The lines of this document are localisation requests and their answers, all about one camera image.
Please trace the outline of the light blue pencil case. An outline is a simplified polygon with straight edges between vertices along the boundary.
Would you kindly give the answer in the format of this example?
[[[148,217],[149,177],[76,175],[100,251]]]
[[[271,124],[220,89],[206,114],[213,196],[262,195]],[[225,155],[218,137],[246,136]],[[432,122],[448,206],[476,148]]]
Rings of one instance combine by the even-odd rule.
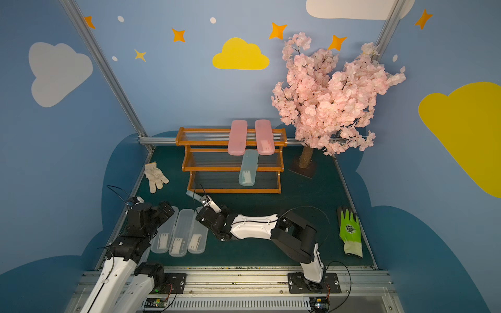
[[[258,169],[259,153],[257,150],[248,149],[242,158],[238,182],[241,186],[254,186]]]
[[[186,192],[186,195],[190,196],[194,201],[197,201],[197,202],[201,202],[202,201],[202,198],[203,196],[191,191],[191,190],[188,190]]]

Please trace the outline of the pink pencil case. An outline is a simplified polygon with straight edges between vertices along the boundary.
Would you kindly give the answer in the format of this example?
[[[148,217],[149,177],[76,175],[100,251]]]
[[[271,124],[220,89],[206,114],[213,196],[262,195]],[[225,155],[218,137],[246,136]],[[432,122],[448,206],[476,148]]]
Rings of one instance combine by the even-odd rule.
[[[254,126],[258,153],[265,156],[274,154],[275,143],[271,122],[266,119],[260,119],[256,120]]]
[[[248,124],[245,120],[232,121],[227,147],[229,155],[241,156],[245,154],[247,145],[247,128]]]

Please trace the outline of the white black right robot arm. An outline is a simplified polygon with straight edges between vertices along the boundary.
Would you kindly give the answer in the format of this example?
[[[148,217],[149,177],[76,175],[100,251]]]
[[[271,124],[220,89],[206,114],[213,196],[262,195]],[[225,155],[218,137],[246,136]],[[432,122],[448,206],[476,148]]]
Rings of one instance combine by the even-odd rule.
[[[306,280],[320,284],[324,279],[325,266],[320,257],[317,229],[291,209],[269,216],[245,216],[231,213],[225,207],[215,211],[210,206],[203,206],[196,221],[219,241],[271,241],[301,265]]]

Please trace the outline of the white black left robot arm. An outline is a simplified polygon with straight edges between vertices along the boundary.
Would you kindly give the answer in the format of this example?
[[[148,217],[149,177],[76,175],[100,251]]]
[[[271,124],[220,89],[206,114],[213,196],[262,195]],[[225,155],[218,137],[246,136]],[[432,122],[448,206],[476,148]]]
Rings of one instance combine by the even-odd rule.
[[[82,312],[137,312],[148,294],[169,285],[162,264],[141,263],[140,259],[159,227],[174,213],[167,202],[132,206],[125,233],[106,248],[103,269]]]

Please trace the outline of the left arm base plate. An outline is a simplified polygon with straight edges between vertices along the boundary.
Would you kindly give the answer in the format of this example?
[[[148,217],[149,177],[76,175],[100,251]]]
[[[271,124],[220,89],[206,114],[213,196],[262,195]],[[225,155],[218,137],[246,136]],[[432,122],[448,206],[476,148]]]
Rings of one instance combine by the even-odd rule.
[[[186,286],[186,273],[164,273],[156,275],[154,288],[150,294],[183,294]]]

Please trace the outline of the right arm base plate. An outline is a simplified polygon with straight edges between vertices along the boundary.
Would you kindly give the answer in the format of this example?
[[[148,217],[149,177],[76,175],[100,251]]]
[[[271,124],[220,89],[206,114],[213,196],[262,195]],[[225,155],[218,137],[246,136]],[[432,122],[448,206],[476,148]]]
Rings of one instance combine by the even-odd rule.
[[[341,286],[337,274],[326,273],[320,283],[307,280],[302,272],[293,272],[287,275],[290,293],[341,293]]]

